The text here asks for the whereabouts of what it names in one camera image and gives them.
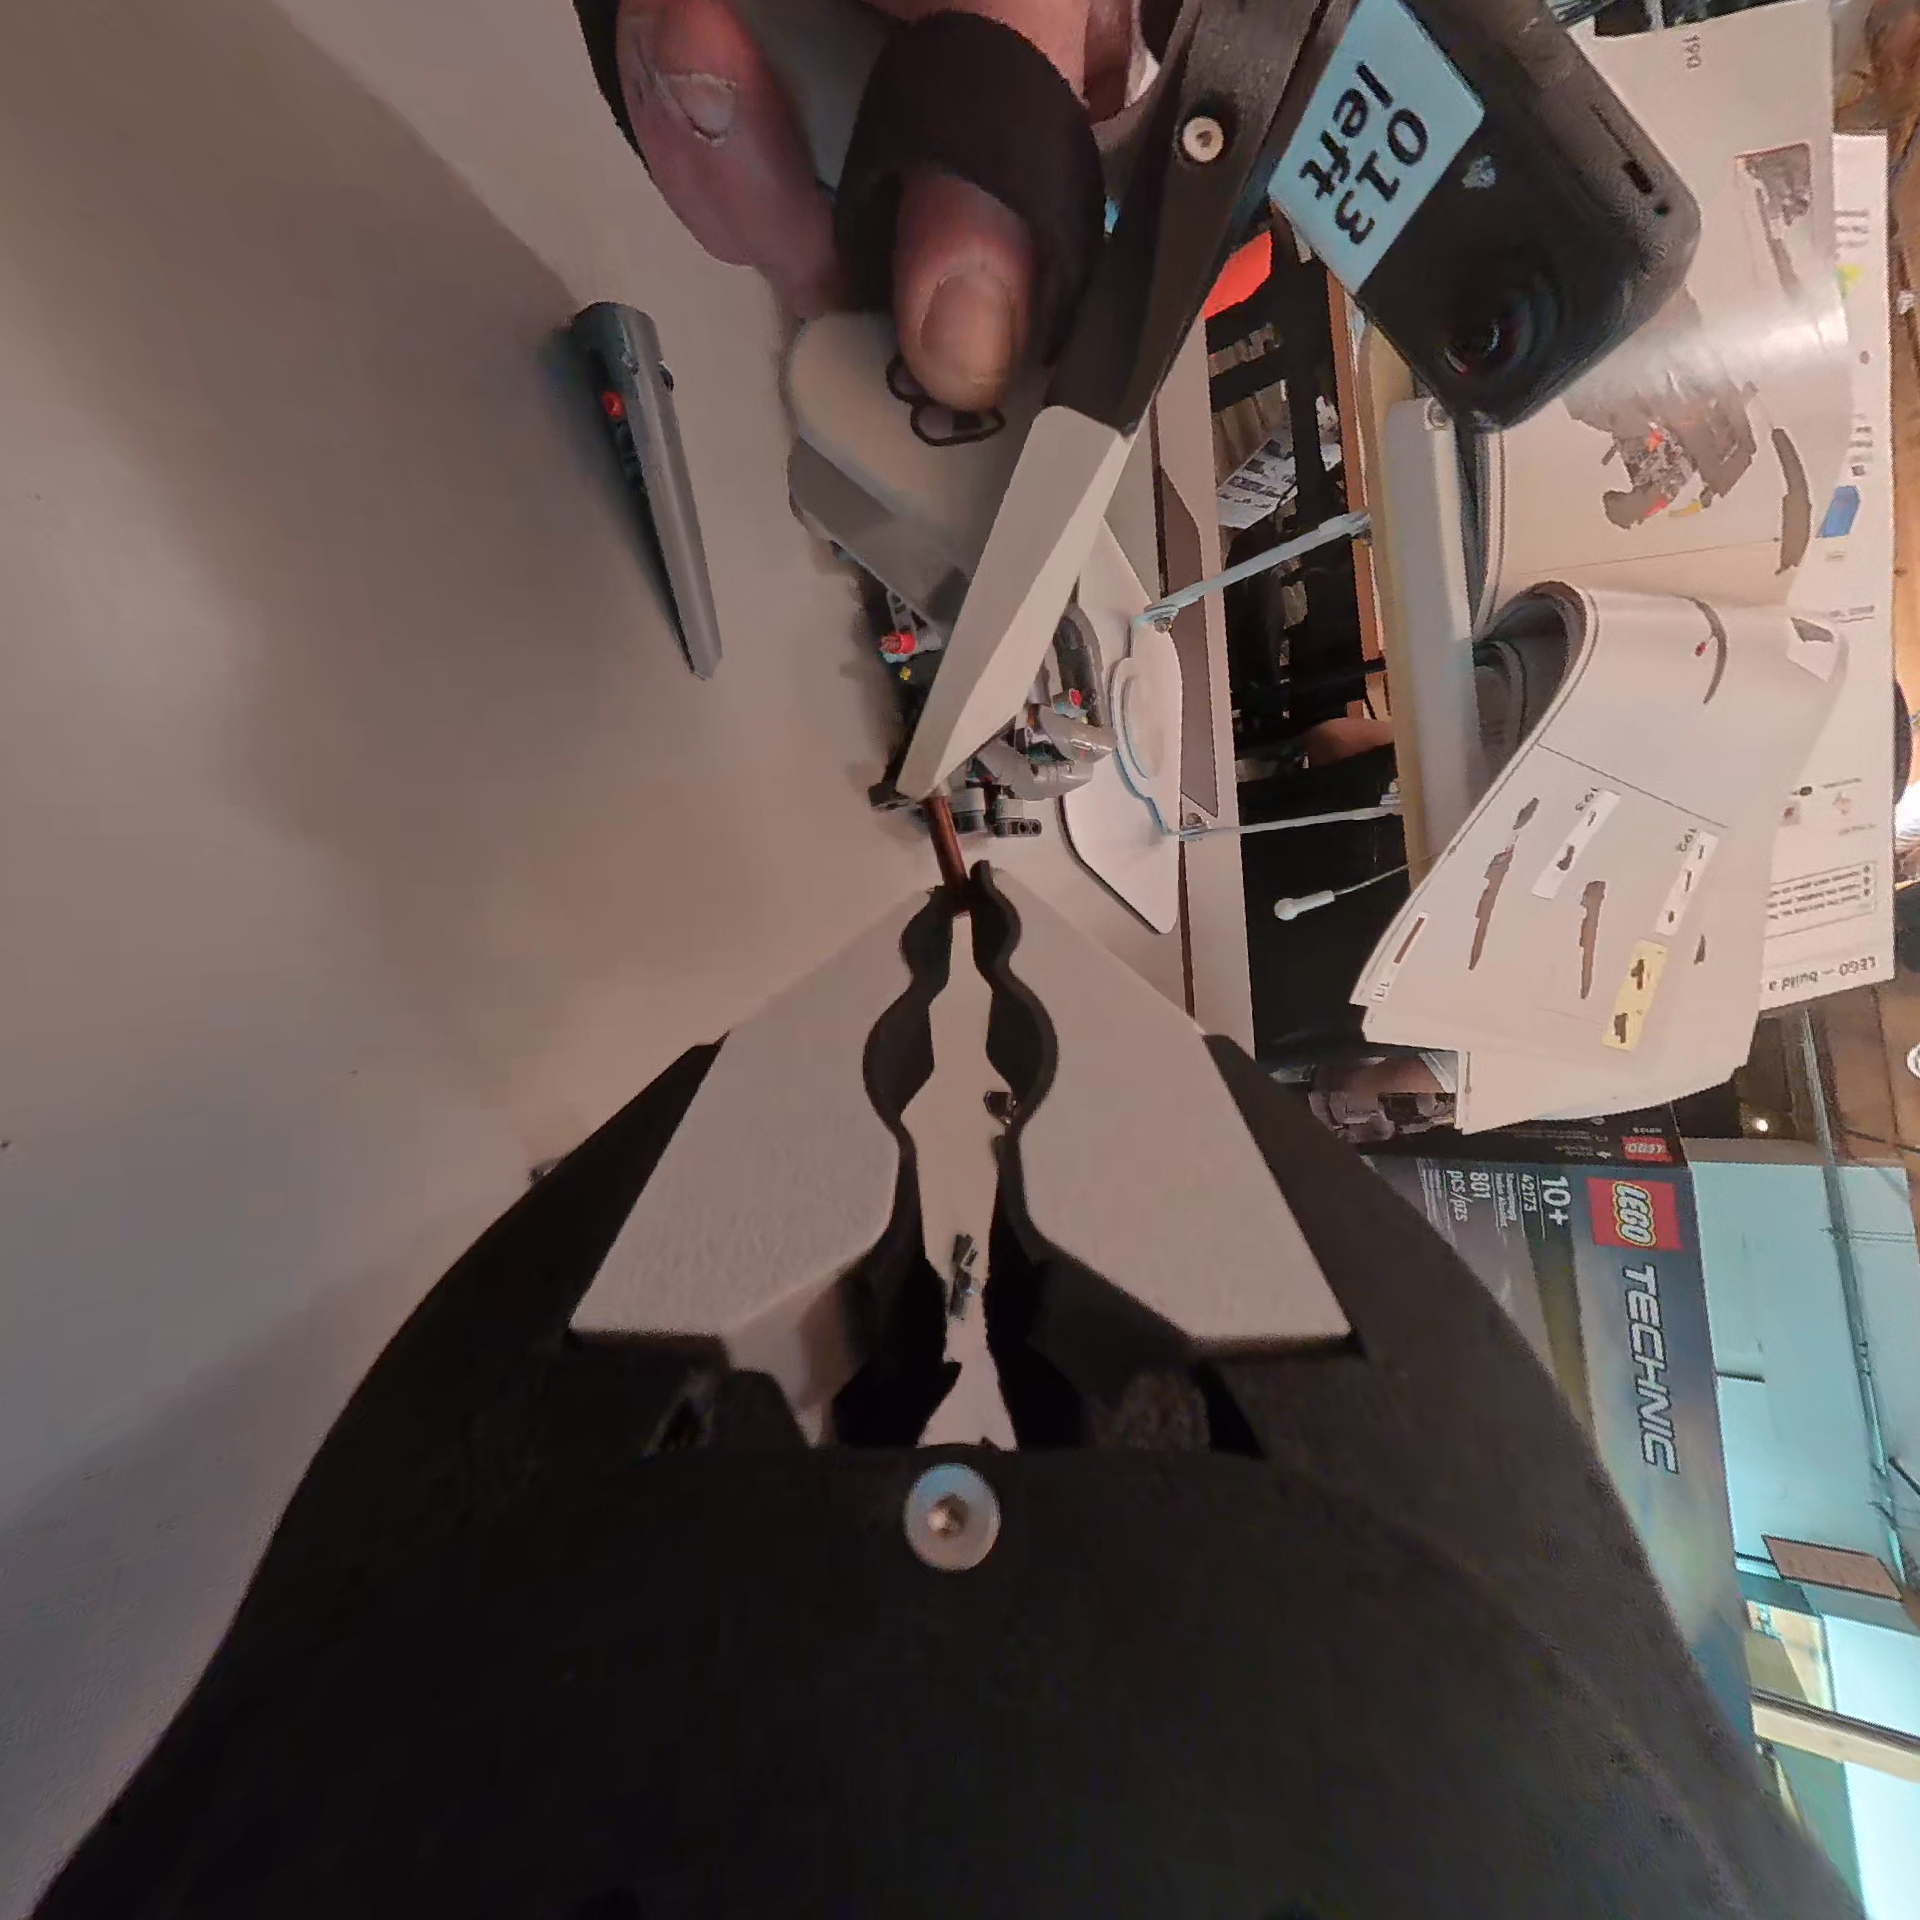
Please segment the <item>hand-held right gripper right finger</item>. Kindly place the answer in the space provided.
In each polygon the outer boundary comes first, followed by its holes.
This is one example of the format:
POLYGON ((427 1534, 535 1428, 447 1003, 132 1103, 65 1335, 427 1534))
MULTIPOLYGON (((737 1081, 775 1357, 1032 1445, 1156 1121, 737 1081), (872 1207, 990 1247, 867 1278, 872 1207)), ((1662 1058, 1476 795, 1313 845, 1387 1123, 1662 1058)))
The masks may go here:
POLYGON ((1205 1033, 995 867, 967 905, 1010 1101, 982 1291, 1003 1398, 1339 1351, 1352 1320, 1205 1033))

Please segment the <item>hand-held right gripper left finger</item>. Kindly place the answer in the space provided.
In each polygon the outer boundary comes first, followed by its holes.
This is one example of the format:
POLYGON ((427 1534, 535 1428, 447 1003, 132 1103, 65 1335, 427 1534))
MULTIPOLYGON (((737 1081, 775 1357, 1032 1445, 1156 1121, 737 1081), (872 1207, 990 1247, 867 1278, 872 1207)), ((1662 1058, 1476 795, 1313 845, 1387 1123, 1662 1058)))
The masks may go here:
POLYGON ((909 894, 733 1023, 570 1333, 705 1337, 797 1414, 826 1414, 880 1350, 880 1284, 853 1273, 892 1228, 922 1258, 903 1121, 935 1074, 949 967, 950 910, 909 894))

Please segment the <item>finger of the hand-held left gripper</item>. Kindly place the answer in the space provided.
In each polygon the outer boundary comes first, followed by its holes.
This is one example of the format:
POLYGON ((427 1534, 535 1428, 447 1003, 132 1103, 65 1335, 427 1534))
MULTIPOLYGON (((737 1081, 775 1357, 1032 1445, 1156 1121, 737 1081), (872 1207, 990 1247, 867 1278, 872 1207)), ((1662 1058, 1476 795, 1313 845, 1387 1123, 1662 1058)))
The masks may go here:
POLYGON ((912 605, 956 605, 995 527, 995 457, 790 457, 797 517, 912 605))
POLYGON ((946 660, 906 755, 900 793, 926 801, 1020 708, 1092 557, 1135 433, 1069 405, 882 405, 875 460, 995 457, 995 527, 956 605, 912 605, 946 631, 946 660))

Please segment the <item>grey lego car model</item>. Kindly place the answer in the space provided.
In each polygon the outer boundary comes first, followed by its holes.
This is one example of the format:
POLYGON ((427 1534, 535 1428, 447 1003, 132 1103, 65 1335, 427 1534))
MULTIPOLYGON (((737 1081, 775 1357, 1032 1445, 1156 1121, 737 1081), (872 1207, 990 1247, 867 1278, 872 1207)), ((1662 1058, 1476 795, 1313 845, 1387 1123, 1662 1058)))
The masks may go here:
MULTIPOLYGON (((895 701, 880 780, 900 785, 900 761, 946 660, 946 631, 872 575, 859 575, 859 598, 895 701)), ((1103 650, 1070 601, 1016 715, 946 778, 942 795, 960 838, 1035 838, 1042 810, 1083 790, 1113 755, 1103 650)))

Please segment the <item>grey lego wing panel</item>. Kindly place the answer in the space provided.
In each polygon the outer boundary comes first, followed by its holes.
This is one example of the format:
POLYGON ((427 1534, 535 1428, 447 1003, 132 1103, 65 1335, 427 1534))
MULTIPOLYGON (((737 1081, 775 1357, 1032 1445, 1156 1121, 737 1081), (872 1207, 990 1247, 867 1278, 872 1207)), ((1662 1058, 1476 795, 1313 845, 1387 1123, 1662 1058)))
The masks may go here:
POLYGON ((569 444, 623 517, 687 673, 715 681, 722 627, 657 324, 632 303, 590 300, 546 337, 539 365, 569 444))

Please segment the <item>black toy set box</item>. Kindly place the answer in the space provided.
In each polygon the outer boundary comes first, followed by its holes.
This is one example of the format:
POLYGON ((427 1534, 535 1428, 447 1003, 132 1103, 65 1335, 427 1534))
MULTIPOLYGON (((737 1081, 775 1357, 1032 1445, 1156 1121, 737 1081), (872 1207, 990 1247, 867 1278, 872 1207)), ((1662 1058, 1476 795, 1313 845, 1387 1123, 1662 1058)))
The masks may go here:
POLYGON ((1405 1050, 1277 1070, 1475 1268, 1587 1428, 1705 1687, 1753 1734, 1692 1171, 1662 1110, 1457 1130, 1405 1050))

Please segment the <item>lego instruction booklet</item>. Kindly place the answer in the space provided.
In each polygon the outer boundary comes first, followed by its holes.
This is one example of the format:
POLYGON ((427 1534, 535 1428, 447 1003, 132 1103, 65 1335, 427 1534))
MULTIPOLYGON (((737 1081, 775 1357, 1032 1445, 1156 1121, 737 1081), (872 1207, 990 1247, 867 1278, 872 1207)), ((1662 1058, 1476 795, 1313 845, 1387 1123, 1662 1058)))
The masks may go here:
POLYGON ((1657 1110, 1742 1064, 1776 840, 1865 640, 1823 521, 1860 420, 1827 3, 1586 51, 1676 167, 1676 294, 1483 454, 1475 640, 1520 737, 1365 964, 1372 1044, 1455 1058, 1462 1134, 1657 1110))

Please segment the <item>person's left hand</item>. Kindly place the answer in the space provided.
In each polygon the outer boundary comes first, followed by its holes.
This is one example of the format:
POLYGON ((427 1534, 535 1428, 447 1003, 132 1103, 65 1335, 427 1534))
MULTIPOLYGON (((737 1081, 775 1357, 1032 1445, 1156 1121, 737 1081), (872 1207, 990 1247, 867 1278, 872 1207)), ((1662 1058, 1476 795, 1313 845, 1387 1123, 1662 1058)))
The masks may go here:
MULTIPOLYGON (((799 124, 726 3, 619 3, 610 74, 663 204, 720 264, 765 281, 789 321, 849 310, 833 217, 799 124)), ((892 303, 922 393, 996 410, 1035 324, 1035 238, 976 183, 920 168, 903 183, 892 303)))

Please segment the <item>white book stand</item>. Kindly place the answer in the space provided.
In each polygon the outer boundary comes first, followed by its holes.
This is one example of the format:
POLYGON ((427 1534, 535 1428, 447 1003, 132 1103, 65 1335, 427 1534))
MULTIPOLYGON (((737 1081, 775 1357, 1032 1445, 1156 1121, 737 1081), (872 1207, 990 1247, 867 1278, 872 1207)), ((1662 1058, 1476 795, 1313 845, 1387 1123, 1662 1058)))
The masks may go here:
MULTIPOLYGON (((1422 867, 1465 821, 1492 761, 1475 691, 1470 618, 1459 601, 1455 435, 1380 335, 1333 325, 1337 417, 1356 460, 1359 510, 1332 517, 1319 547, 1356 550, 1362 664, 1382 665, 1400 745, 1402 801, 1422 867)), ((1210 531, 1179 521, 1186 498, 1156 463, 1156 441, 1126 465, 1109 531, 1086 567, 1097 658, 1116 713, 1116 755, 1062 801, 1073 857, 1156 931, 1179 917, 1183 761, 1216 773, 1207 640, 1186 691, 1172 614, 1146 618, 1147 590, 1196 577, 1219 555, 1210 531)))

